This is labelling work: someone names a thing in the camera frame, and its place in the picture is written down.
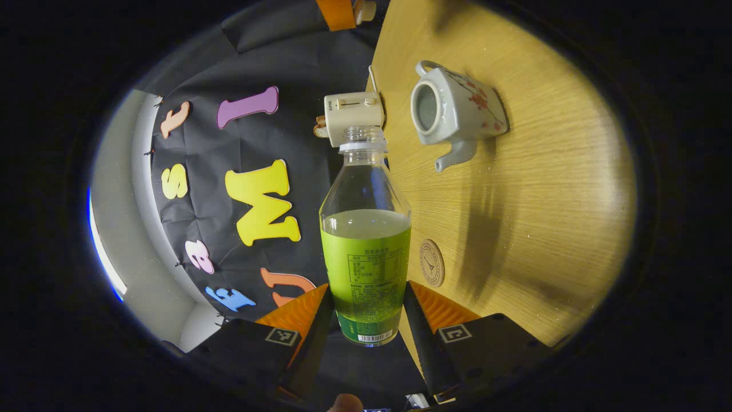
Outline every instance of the teapot spout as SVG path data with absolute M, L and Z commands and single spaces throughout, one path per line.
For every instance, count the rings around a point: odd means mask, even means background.
M 475 156 L 478 143 L 475 139 L 452 141 L 450 153 L 437 158 L 435 161 L 435 170 L 439 173 L 448 167 L 469 161 Z

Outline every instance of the blue light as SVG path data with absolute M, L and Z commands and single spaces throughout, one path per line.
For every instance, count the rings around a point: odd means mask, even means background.
M 88 202 L 86 203 L 86 214 L 89 217 L 89 231 L 91 232 L 91 238 L 94 241 L 94 247 L 97 250 L 97 256 L 99 257 L 100 263 L 102 263 L 102 266 L 104 267 L 105 274 L 107 275 L 107 279 L 109 279 L 112 290 L 114 290 L 114 293 L 117 295 L 117 298 L 119 298 L 119 301 L 122 302 L 124 301 L 123 296 L 127 292 L 127 285 L 124 284 L 122 278 L 120 278 L 117 271 L 114 270 L 112 262 L 110 262 L 109 256 L 107 255 L 107 251 L 104 249 L 104 245 L 102 245 L 102 240 L 100 239 L 99 232 L 97 231 L 97 222 L 94 220 L 94 208 L 92 207 L 91 195 L 92 189 L 89 188 L 89 190 L 87 191 Z

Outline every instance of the nutrition facts label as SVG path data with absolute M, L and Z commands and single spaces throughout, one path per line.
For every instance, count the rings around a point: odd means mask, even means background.
M 401 262 L 399 256 L 402 249 L 376 249 L 366 252 L 374 254 L 349 254 L 348 266 L 351 274 L 351 283 L 368 284 L 391 280 L 399 275 Z
M 378 249 L 374 252 L 348 255 L 353 308 L 361 322 L 381 321 L 400 306 L 397 290 L 402 249 Z

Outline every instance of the blue letter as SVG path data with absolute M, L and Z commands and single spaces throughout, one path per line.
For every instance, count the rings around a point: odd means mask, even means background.
M 228 307 L 229 309 L 236 312 L 236 308 L 242 307 L 244 305 L 251 305 L 256 306 L 254 301 L 249 299 L 248 297 L 242 295 L 241 292 L 238 290 L 231 290 L 231 296 L 229 296 L 229 293 L 226 289 L 219 289 L 214 293 L 214 290 L 210 287 L 206 288 L 206 293 L 209 294 L 212 298 L 219 301 L 220 304 L 223 306 Z

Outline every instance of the green tea bottle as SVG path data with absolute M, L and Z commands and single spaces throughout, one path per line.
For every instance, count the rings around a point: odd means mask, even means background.
M 320 209 L 330 290 L 343 334 L 374 347 L 397 336 L 409 261 L 411 209 L 386 164 L 384 132 L 354 126 L 343 168 Z

